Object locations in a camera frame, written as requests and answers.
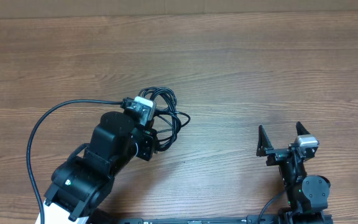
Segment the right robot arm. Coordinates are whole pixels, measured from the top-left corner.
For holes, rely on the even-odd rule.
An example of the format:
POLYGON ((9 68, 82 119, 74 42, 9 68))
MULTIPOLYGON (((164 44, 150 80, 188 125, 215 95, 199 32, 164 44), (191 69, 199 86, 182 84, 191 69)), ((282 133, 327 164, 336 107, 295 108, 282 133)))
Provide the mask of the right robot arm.
POLYGON ((319 141, 300 123, 296 123, 297 137, 288 147, 275 149, 262 125, 256 155, 266 157, 267 166, 278 166, 284 189, 270 199, 260 211, 257 223, 332 223, 331 215, 323 210, 328 207, 330 181, 322 175, 308 175, 304 162, 314 158, 319 141), (276 215, 266 215, 268 207, 287 196, 288 208, 281 208, 276 215))

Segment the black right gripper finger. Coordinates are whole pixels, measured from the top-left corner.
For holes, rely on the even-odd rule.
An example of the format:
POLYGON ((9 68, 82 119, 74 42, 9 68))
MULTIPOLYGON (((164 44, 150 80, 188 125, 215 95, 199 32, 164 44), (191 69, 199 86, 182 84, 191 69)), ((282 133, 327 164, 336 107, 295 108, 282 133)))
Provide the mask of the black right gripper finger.
POLYGON ((257 144, 256 156, 267 156, 270 151, 274 150, 265 129, 262 125, 258 128, 259 140, 257 144))
POLYGON ((296 131, 298 136, 310 134, 310 132, 306 130, 306 128, 302 125, 300 121, 296 123, 296 131))

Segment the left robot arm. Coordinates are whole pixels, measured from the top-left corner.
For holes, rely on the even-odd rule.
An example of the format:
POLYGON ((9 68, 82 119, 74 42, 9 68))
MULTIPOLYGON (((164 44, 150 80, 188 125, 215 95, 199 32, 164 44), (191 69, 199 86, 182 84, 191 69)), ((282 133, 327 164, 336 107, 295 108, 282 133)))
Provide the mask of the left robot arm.
POLYGON ((147 109, 103 114, 91 141, 78 146, 53 172, 36 222, 117 223, 98 207, 133 157, 148 161, 156 151, 153 116, 147 109))

